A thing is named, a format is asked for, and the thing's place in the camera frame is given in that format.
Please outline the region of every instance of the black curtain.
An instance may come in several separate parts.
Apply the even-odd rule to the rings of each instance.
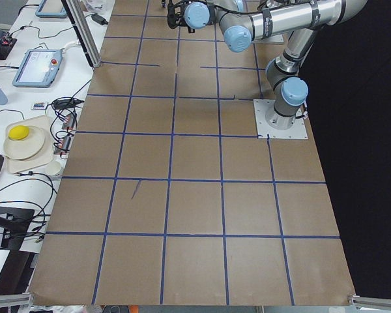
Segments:
[[[325,27],[300,77],[356,294],[391,299],[391,0]]]

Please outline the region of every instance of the yellow lemon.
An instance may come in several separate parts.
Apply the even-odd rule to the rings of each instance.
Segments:
[[[18,125],[10,129],[8,137],[11,140],[22,140],[29,135],[29,128],[27,126]]]

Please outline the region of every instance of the beige plate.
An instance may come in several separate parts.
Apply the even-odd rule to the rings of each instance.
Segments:
[[[22,140],[6,138],[3,145],[7,157],[14,160],[23,160],[37,154],[45,142],[44,131],[35,126],[29,126],[29,135]]]

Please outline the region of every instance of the white tabletop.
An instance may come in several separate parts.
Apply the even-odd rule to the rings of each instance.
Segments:
[[[111,10],[113,8],[115,0],[107,0],[107,9],[105,13],[100,15],[105,17],[109,21]],[[30,0],[27,4],[39,4],[40,0]],[[52,36],[58,33],[60,30],[71,27],[71,23],[68,18],[64,19],[40,19],[35,16],[36,7],[26,7],[22,10],[18,19],[15,21],[10,32],[18,30],[21,26],[32,25],[40,28],[40,36]],[[87,18],[87,23],[93,34],[94,41],[97,48],[100,50],[104,34],[106,33],[107,26],[101,26],[96,22],[92,21],[90,17]],[[0,65],[8,65],[18,67],[28,49],[36,48],[39,45],[46,44],[49,49],[61,49],[67,43],[73,42],[77,39],[76,33],[73,29],[64,31],[54,38],[39,39],[37,37],[37,29],[27,27],[21,31],[14,33],[13,37],[17,38],[18,41],[11,51],[10,55],[6,60],[0,61]],[[63,61],[61,63],[60,70],[55,78],[55,81],[49,88],[26,88],[26,87],[14,87],[12,80],[16,70],[14,69],[2,69],[0,68],[0,88],[8,97],[8,103],[4,106],[0,106],[0,110],[19,110],[23,112],[25,119],[44,115],[45,112],[32,111],[31,106],[35,102],[52,102],[54,99],[59,97],[71,97],[82,85],[91,79],[93,70],[89,66],[83,50],[80,46],[74,46],[67,49],[63,54]],[[87,94],[88,85],[84,87],[77,95],[76,98],[85,99]],[[53,111],[48,110],[50,118],[55,118]],[[21,121],[22,116],[18,112],[1,112],[0,113],[0,154],[3,154],[3,142],[5,140],[5,129],[7,125]],[[62,123],[57,121],[54,126],[54,133],[60,130]],[[59,156],[54,157],[63,166],[65,165],[64,160]],[[44,173],[44,166],[35,168],[34,171],[38,173]],[[26,177],[18,177],[6,172],[6,169],[1,169],[0,173],[0,188],[7,186],[13,182],[19,181]],[[38,179],[45,179],[45,177],[35,176]],[[59,187],[59,181],[54,181],[56,189]],[[51,194],[51,188],[44,183],[38,181],[24,181],[12,186],[2,192],[0,192],[0,201],[9,200],[23,200],[32,201],[40,205],[44,205]],[[47,206],[45,212],[50,214],[55,201],[53,197],[51,203]],[[8,207],[21,207],[21,208],[34,208],[32,205],[26,203],[6,203],[3,206]],[[36,227],[38,224],[31,224],[29,230]],[[26,239],[20,250],[30,252],[40,252],[42,243],[36,243],[35,239]],[[0,270],[6,260],[8,251],[0,250]]]

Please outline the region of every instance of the cable connector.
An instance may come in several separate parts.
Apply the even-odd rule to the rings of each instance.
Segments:
[[[102,17],[101,15],[98,15],[97,13],[96,14],[93,14],[91,16],[91,19],[96,22],[96,23],[99,23],[100,25],[107,25],[109,22],[107,22],[107,20]]]

